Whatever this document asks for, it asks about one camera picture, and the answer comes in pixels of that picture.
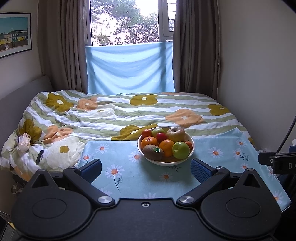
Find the green apple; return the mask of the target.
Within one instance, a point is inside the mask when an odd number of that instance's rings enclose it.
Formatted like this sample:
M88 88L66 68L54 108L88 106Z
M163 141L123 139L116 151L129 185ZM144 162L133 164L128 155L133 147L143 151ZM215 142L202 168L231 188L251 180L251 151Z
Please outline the green apple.
M156 138L158 133L166 133L166 131L163 128L154 128L152 130L152 136L153 137Z
M180 160L187 158L190 152L190 147L185 142L176 142L172 147L173 156Z

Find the large orange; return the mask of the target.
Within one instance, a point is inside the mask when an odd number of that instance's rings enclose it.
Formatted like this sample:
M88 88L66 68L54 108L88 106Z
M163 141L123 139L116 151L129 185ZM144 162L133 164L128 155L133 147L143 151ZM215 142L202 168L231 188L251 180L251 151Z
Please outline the large orange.
M172 140L166 139L163 140L160 144L159 144L159 148L163 150L164 153L164 157L171 157L173 155L173 145L175 143Z

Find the large yellowish apple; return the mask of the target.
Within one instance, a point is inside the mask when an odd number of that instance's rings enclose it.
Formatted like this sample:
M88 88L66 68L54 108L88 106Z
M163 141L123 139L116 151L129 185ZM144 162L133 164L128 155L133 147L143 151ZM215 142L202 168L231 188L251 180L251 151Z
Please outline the large yellowish apple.
M181 127L174 127L174 128L170 128L166 132L166 136L168 137L169 140L172 140L174 143L183 142L186 137L186 132Z

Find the brown kiwi with sticker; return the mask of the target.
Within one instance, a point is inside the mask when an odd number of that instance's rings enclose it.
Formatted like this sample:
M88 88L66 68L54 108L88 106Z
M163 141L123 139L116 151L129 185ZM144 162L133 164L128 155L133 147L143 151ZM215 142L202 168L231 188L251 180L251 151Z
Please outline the brown kiwi with sticker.
M146 158L154 161L160 161L164 155L163 150L156 145L146 145L142 152Z

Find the red cherry tomato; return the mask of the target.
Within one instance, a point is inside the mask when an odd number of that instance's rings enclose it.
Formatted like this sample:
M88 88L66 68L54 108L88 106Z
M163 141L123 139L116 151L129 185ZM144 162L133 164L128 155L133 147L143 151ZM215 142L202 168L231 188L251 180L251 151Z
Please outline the red cherry tomato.
M166 140L168 137L165 133L159 132L156 134L156 139L158 143L160 144L162 141Z

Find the small tangerine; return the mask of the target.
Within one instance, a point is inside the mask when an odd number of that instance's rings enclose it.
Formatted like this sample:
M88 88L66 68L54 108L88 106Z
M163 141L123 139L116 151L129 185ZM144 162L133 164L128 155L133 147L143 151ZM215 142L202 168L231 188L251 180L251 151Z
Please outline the small tangerine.
M142 137L146 138L146 137L152 137L152 132L149 129L145 129L142 131Z
M193 149L193 145L192 145L192 143L191 143L191 142L188 142L188 141L186 141L185 143L186 143L186 144L189 146L190 150L192 150L192 149Z

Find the black remote on bed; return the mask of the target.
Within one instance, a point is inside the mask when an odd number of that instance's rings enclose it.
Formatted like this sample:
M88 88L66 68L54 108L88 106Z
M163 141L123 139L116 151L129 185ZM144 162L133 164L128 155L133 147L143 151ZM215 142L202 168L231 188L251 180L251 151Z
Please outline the black remote on bed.
M41 150L36 158L36 164L39 165L40 161L42 160L43 158L43 153L44 153L44 150Z

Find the floral striped duvet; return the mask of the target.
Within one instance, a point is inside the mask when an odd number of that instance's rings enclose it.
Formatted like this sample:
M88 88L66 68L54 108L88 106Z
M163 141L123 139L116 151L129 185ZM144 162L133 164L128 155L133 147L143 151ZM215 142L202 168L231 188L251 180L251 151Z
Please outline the floral striped duvet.
M1 169L29 181L40 168L76 166L88 141L133 141L148 128L180 126L192 137L246 128L226 107L198 93L86 94L75 90L40 92L30 102L3 147ZM28 133L28 151L18 151ZM36 158L44 150L39 165Z

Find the small tissue packet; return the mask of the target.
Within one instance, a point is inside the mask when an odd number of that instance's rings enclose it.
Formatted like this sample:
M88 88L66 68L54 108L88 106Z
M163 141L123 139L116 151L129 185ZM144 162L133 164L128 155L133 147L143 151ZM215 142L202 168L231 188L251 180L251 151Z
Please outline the small tissue packet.
M29 150L31 144L31 137L28 133L24 133L18 137L18 146L17 149L21 153L24 153Z

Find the grey bed headboard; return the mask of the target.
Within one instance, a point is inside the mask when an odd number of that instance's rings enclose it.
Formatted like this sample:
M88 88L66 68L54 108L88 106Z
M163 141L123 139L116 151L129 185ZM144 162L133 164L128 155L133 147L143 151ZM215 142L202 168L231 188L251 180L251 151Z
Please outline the grey bed headboard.
M31 81L1 99L1 147L17 129L23 112L31 100L40 92L52 92L53 87L48 76Z

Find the brown curtain right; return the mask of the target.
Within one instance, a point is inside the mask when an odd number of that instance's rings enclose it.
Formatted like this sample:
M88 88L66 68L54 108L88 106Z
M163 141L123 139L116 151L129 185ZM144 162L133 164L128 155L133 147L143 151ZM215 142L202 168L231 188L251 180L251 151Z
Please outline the brown curtain right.
M173 33L176 92L217 98L220 68L220 20L217 1L177 1Z

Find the brown curtain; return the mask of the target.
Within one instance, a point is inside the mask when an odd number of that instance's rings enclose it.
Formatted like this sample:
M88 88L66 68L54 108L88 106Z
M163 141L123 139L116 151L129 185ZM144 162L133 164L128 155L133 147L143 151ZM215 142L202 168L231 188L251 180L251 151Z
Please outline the brown curtain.
M38 50L55 90L88 91L85 1L39 1Z
M220 20L217 1L177 1L173 33L176 92L217 98L220 68Z

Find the brown curtain left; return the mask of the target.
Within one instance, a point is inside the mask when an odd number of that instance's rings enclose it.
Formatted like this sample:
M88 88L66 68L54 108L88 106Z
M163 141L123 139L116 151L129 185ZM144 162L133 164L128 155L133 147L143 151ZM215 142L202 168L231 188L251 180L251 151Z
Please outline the brown curtain left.
M85 1L39 1L38 50L55 90L88 91Z

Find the window with trees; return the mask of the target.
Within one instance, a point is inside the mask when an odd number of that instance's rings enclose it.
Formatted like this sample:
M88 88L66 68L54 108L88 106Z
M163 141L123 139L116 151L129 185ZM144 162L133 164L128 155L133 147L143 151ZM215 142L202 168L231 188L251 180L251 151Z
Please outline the window with trees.
M173 40L176 1L85 1L87 46Z

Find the framed picture on wall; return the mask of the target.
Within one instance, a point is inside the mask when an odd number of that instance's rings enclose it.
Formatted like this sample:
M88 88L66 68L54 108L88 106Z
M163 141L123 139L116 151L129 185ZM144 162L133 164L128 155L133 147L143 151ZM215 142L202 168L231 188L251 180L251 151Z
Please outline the framed picture on wall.
M31 13L1 13L0 58L32 50Z

